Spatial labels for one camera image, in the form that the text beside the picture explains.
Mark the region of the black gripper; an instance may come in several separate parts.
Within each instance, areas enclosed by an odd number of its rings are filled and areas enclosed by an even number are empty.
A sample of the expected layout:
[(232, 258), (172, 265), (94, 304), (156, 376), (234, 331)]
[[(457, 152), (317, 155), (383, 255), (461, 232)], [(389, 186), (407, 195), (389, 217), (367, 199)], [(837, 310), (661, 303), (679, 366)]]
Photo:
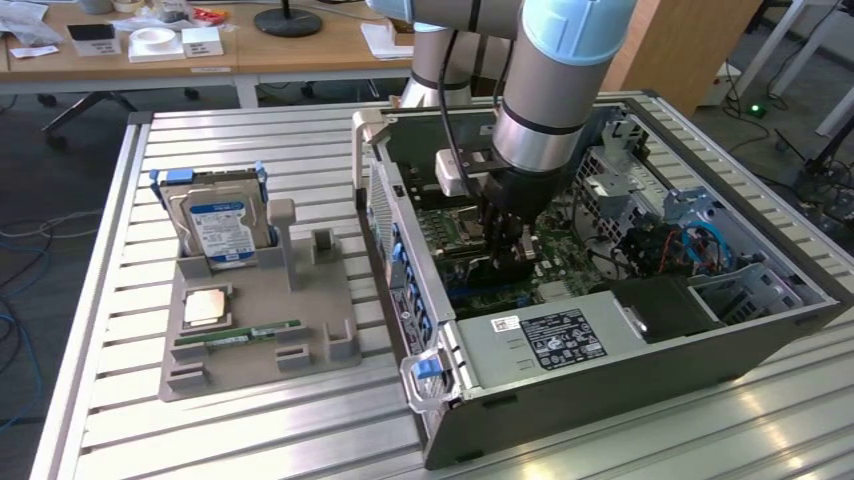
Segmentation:
[(483, 196), (498, 212), (533, 224), (558, 190), (558, 171), (533, 173), (505, 169), (489, 174)]

